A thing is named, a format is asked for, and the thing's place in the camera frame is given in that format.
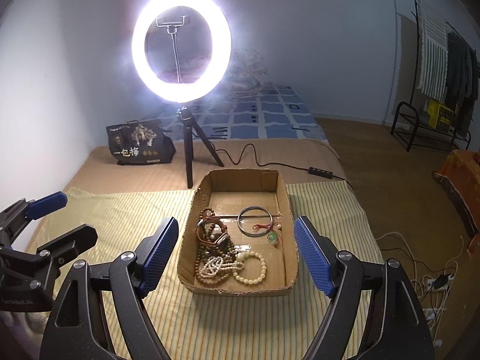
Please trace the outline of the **brown leather strap watch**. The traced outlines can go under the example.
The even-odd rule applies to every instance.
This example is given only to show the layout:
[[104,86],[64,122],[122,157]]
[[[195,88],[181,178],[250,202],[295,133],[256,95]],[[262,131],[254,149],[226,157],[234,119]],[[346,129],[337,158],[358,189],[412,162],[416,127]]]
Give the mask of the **brown leather strap watch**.
[[227,226],[216,216],[200,219],[196,228],[196,236],[199,244],[209,249],[221,248],[230,240]]

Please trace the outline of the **red cord jade pendant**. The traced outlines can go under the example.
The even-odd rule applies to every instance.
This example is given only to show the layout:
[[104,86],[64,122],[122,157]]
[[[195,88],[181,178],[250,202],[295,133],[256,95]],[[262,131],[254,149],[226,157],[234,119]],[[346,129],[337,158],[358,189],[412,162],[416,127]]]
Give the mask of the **red cord jade pendant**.
[[274,247],[278,247],[281,243],[281,237],[278,233],[281,230],[281,224],[279,222],[274,222],[273,224],[256,223],[252,226],[252,230],[257,234],[260,234],[260,231],[263,230],[268,242]]

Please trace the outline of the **thin dark bangle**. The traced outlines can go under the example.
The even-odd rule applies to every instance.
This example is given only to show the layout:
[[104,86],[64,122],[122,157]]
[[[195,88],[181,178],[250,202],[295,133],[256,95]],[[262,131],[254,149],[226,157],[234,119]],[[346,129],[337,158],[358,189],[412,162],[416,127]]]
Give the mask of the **thin dark bangle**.
[[[266,215],[266,217],[269,219],[269,222],[268,223],[255,223],[252,226],[252,230],[247,231],[243,226],[243,220],[245,218],[245,214],[247,212],[250,212],[250,211],[261,211],[261,212],[263,212]],[[258,205],[250,205],[250,206],[244,208],[238,214],[237,225],[238,225],[238,229],[240,230],[240,232],[242,234],[244,234],[246,236],[250,236],[250,237],[261,237],[261,236],[267,235],[272,230],[273,225],[274,225],[274,220],[273,220],[272,214],[268,210],[266,210],[263,207],[258,206]]]

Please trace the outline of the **white power strip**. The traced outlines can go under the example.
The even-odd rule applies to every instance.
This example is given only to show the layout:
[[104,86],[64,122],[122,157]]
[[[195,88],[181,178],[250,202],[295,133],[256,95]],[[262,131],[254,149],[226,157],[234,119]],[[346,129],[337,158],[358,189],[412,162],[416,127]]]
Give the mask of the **white power strip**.
[[422,283],[427,291],[447,291],[454,281],[453,275],[441,274],[437,278],[425,277]]

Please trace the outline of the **black snack bag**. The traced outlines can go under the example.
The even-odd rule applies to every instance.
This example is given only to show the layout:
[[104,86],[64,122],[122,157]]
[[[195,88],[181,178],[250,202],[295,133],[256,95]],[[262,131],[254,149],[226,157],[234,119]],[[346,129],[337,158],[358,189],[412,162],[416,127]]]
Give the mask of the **black snack bag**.
[[159,119],[106,127],[108,147],[118,165],[170,164],[176,153]]

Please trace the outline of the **cardboard box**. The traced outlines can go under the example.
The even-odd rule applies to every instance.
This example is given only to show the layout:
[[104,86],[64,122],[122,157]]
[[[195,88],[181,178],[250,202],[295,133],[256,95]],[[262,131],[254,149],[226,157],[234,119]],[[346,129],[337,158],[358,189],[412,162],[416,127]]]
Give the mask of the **cardboard box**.
[[[248,206],[268,210],[281,224],[281,243],[272,246],[267,236],[242,234],[237,216]],[[216,216],[227,226],[230,240],[221,248],[199,244],[196,228],[200,219]],[[254,224],[268,224],[261,211],[245,214],[247,231]],[[287,295],[298,275],[298,251],[294,220],[283,178],[277,171],[219,169],[209,172],[193,196],[183,233],[177,275],[193,293],[223,296],[268,297]]]

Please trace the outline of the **black tripod stand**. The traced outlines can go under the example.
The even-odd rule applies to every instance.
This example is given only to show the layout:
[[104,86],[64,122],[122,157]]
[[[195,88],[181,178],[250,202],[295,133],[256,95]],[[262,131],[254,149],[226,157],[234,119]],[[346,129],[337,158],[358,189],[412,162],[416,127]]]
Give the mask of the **black tripod stand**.
[[[187,24],[190,23],[190,21],[191,21],[191,18],[189,16],[182,16],[180,21],[166,21],[166,18],[164,17],[160,17],[155,20],[156,26],[158,28],[166,29],[167,33],[171,36],[173,54],[174,54],[174,59],[176,63],[176,79],[178,84],[183,83],[183,78],[182,78],[182,72],[181,72],[180,58],[178,54],[176,34],[179,28],[186,26]],[[204,133],[202,128],[198,125],[191,110],[183,106],[177,112],[177,116],[178,116],[178,119],[183,124],[184,150],[185,150],[185,173],[186,173],[187,187],[189,189],[192,189],[194,185],[194,180],[193,180],[194,132],[196,132],[198,137],[201,139],[202,143],[208,149],[209,153],[216,161],[216,164],[219,167],[223,167],[224,164],[220,159],[220,157],[218,156],[216,150],[213,148],[212,143],[208,140],[206,134]]]

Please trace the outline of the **orange covered stool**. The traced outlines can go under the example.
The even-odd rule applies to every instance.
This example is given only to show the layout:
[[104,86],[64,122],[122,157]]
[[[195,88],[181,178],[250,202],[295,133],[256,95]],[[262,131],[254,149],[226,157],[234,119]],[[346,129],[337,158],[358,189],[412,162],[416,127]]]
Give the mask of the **orange covered stool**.
[[448,194],[473,239],[479,234],[479,152],[451,151],[433,177]]

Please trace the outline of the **tan bed sheet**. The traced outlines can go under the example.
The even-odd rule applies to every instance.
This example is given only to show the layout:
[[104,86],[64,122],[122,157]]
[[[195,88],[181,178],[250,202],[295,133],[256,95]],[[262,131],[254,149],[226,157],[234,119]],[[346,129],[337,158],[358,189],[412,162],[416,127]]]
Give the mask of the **tan bed sheet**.
[[[214,146],[228,168],[272,169],[287,184],[315,183],[324,179],[308,174],[310,167],[334,174],[346,173],[335,150],[322,141],[310,139],[219,140]],[[92,194],[161,192],[187,188],[184,144],[175,143],[171,163],[118,165],[107,147],[97,147],[65,189],[78,188]]]

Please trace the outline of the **blue checkered mattress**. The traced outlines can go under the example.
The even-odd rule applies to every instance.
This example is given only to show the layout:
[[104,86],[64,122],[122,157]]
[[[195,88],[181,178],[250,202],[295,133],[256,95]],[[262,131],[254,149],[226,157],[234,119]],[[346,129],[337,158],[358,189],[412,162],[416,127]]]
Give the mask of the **blue checkered mattress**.
[[188,108],[209,140],[328,141],[302,99],[285,85],[268,83],[252,95],[198,100]]

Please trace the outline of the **yellow box on rack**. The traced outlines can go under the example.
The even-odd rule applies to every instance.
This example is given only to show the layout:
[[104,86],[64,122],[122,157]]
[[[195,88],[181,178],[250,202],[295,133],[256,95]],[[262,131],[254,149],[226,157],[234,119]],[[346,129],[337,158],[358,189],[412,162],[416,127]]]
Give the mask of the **yellow box on rack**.
[[454,111],[434,99],[429,99],[426,113],[428,115],[427,124],[431,128],[443,133],[449,131],[452,125]]

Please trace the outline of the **black metal clothes rack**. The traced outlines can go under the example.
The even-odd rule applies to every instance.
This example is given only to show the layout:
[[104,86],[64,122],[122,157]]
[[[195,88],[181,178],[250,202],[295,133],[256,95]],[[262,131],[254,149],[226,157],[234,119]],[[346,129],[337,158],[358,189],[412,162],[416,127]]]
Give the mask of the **black metal clothes rack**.
[[468,149],[479,104],[479,52],[431,4],[413,1],[412,88],[396,106],[391,135],[407,151]]

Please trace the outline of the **folded floral quilt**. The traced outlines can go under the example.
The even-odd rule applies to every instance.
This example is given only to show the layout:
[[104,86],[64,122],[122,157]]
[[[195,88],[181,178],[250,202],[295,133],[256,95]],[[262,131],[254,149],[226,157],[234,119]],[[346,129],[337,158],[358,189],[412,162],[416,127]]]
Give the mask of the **folded floral quilt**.
[[[211,54],[202,53],[180,60],[181,78],[193,83],[204,74]],[[219,84],[206,98],[238,98],[257,94],[264,86],[268,70],[260,52],[254,49],[233,49],[229,66]]]

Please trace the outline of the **striped hanging towel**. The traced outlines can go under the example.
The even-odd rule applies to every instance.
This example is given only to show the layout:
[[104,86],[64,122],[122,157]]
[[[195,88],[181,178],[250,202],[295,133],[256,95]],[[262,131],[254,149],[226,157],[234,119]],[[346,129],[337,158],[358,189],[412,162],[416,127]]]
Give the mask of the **striped hanging towel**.
[[448,25],[424,0],[418,0],[421,67],[417,88],[436,101],[444,102],[448,75]]

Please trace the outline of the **dark hanging garment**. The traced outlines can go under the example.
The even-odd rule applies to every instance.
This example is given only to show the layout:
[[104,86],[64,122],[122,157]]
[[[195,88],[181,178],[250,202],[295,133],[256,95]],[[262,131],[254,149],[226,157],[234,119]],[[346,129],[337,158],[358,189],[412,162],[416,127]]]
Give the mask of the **dark hanging garment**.
[[455,114],[457,132],[465,136],[479,97],[476,51],[458,34],[448,33],[448,74],[445,105]]

